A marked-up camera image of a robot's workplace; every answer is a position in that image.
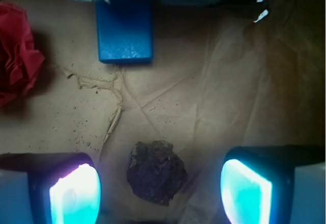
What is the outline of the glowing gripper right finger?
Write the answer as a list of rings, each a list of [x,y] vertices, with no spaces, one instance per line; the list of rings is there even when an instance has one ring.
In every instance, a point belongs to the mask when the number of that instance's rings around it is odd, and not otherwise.
[[[230,223],[325,223],[325,148],[234,147],[220,191]]]

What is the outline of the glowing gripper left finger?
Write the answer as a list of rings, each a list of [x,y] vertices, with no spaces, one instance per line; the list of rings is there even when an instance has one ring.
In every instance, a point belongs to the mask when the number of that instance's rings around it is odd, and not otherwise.
[[[86,153],[1,155],[1,223],[95,223],[100,200]]]

